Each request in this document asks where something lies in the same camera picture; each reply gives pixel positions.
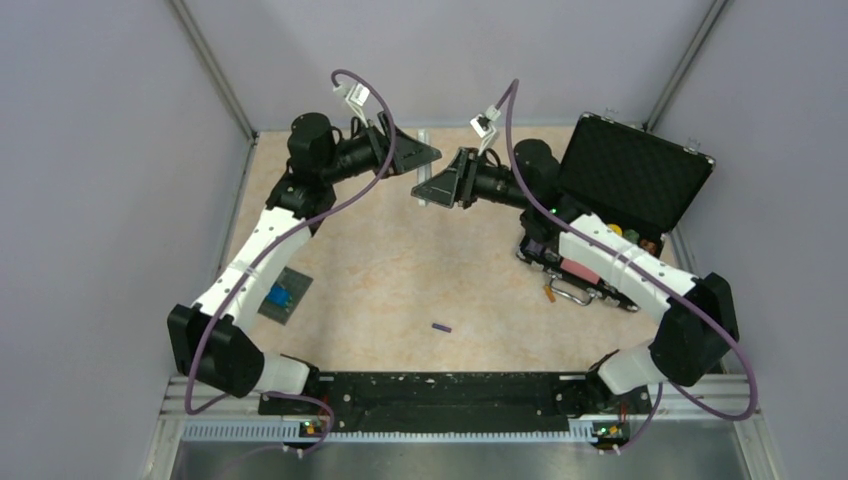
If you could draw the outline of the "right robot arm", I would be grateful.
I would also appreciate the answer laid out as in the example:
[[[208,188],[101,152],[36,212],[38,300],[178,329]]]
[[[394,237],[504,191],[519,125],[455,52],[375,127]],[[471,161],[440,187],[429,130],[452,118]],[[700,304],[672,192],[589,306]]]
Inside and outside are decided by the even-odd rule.
[[[532,242],[587,268],[654,318],[653,339],[614,351],[589,368],[586,397],[594,409],[612,412],[627,393],[648,384],[690,387],[737,347],[732,291],[723,277],[699,278],[669,266],[615,233],[560,186],[559,164],[545,142],[520,142],[512,160],[510,167],[492,165],[477,149],[460,148],[444,170],[411,194],[446,208],[488,200],[521,209]]]

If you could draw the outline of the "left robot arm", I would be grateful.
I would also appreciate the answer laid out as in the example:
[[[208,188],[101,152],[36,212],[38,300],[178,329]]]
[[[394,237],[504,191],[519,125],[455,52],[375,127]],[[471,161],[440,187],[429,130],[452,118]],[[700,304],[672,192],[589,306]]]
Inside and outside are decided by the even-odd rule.
[[[179,373],[242,398],[282,393],[297,413],[319,404],[312,367],[262,352],[248,334],[262,304],[294,256],[320,228],[336,202],[334,186],[364,173],[403,175],[441,158],[441,152],[389,123],[351,120],[343,138],[321,113],[297,117],[287,142],[286,170],[266,200],[253,232],[219,278],[191,305],[176,305],[167,326]]]

